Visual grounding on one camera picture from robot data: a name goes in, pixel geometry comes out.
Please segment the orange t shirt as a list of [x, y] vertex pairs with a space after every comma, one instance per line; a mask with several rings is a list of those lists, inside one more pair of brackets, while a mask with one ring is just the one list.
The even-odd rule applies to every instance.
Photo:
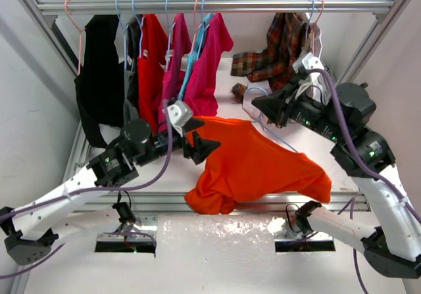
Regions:
[[199, 214], [229, 214], [240, 203], [268, 194], [298, 192], [321, 203], [331, 199], [332, 181], [304, 153], [263, 136], [248, 120], [200, 116], [197, 133], [221, 145], [205, 161], [195, 187], [185, 194]]

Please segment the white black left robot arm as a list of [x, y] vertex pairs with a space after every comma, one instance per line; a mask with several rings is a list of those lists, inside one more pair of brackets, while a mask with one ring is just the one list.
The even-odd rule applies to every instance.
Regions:
[[126, 184], [138, 177], [138, 167], [168, 158], [174, 150], [182, 149], [185, 158], [202, 163], [221, 145], [200, 137], [197, 129], [203, 125], [191, 118], [185, 128], [169, 128], [154, 135], [146, 121], [129, 122], [104, 152], [69, 180], [24, 207], [1, 209], [7, 254], [17, 265], [26, 266], [90, 234], [135, 235], [136, 217], [126, 202], [87, 214], [73, 212], [108, 192], [129, 191]]

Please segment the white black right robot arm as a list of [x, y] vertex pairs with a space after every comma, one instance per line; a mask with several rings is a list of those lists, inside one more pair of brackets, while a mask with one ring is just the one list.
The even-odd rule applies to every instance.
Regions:
[[292, 120], [331, 141], [332, 157], [358, 185], [379, 224], [360, 224], [310, 201], [296, 210], [294, 229], [299, 235], [322, 232], [340, 240], [385, 277], [418, 279], [420, 217], [401, 186], [389, 144], [367, 127], [376, 105], [363, 85], [331, 80], [327, 85], [326, 104], [299, 95], [297, 80], [252, 104], [280, 127]]

